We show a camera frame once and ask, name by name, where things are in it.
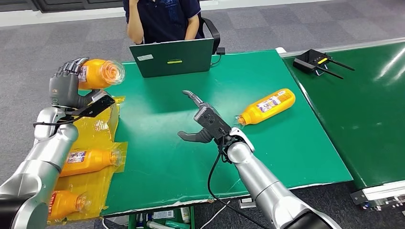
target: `black router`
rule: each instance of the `black router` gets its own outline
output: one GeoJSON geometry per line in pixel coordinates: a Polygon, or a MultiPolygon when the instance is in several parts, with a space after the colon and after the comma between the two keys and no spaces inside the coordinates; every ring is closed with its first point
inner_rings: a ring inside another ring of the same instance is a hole
{"type": "Polygon", "coordinates": [[[294,59],[293,66],[300,69],[305,73],[315,73],[316,75],[322,75],[324,72],[343,79],[343,77],[331,72],[328,70],[327,63],[332,62],[344,68],[354,71],[354,68],[351,68],[347,65],[344,65],[340,62],[337,62],[332,59],[331,56],[326,53],[310,49],[303,54],[297,56],[294,59]]]}

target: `yellow plastic bag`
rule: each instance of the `yellow plastic bag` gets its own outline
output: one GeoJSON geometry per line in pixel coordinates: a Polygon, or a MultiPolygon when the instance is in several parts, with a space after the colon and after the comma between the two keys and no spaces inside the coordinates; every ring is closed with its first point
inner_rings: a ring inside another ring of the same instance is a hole
{"type": "Polygon", "coordinates": [[[120,166],[110,165],[95,172],[59,177],[55,191],[66,190],[78,195],[85,194],[91,203],[82,212],[74,212],[63,219],[48,221],[48,224],[65,224],[67,221],[95,218],[105,208],[111,178],[115,172],[124,171],[128,147],[127,142],[113,142],[118,126],[119,105],[124,101],[124,97],[114,99],[116,103],[97,117],[84,117],[75,122],[79,138],[73,144],[70,152],[86,152],[93,149],[119,151],[120,166]]]}

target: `clear bottle cap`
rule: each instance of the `clear bottle cap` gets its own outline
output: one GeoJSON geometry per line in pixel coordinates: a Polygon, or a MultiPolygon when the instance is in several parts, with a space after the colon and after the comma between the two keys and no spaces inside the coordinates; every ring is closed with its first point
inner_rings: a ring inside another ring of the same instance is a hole
{"type": "Polygon", "coordinates": [[[83,193],[77,197],[76,209],[79,212],[86,212],[91,205],[91,200],[88,199],[87,193],[83,193]]]}
{"type": "Polygon", "coordinates": [[[245,119],[240,116],[240,115],[235,115],[234,116],[234,126],[238,127],[239,129],[243,129],[243,127],[246,125],[245,119]]]}
{"type": "Polygon", "coordinates": [[[120,166],[122,164],[122,153],[120,150],[115,149],[111,152],[110,162],[115,166],[120,166]]]}
{"type": "Polygon", "coordinates": [[[101,77],[110,85],[120,84],[125,78],[124,66],[116,61],[106,61],[100,68],[101,77]]]}

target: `green table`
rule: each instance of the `green table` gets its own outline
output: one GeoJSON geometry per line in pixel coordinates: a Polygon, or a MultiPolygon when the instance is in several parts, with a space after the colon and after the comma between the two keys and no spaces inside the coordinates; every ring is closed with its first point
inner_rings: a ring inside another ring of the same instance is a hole
{"type": "MultiPolygon", "coordinates": [[[[288,110],[243,129],[256,156],[287,187],[351,180],[322,126],[276,51],[229,54],[209,72],[144,79],[135,63],[124,63],[125,81],[112,95],[126,96],[116,141],[128,141],[125,172],[114,174],[101,215],[206,201],[207,177],[217,147],[189,143],[179,130],[196,132],[197,107],[181,93],[191,90],[233,123],[250,103],[289,88],[297,99],[288,110]]],[[[220,163],[212,190],[220,197],[247,195],[233,165],[220,163]]]]}
{"type": "Polygon", "coordinates": [[[306,92],[355,185],[363,189],[405,180],[405,41],[320,51],[356,71],[331,63],[329,69],[344,80],[327,74],[318,77],[292,66],[299,53],[286,54],[283,60],[306,92]]]}

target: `green laptop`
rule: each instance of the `green laptop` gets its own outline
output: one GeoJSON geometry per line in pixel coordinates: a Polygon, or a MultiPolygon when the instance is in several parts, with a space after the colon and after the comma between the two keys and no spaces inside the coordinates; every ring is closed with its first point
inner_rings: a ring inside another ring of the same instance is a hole
{"type": "Polygon", "coordinates": [[[213,38],[162,42],[129,47],[144,78],[210,69],[213,38]]]}

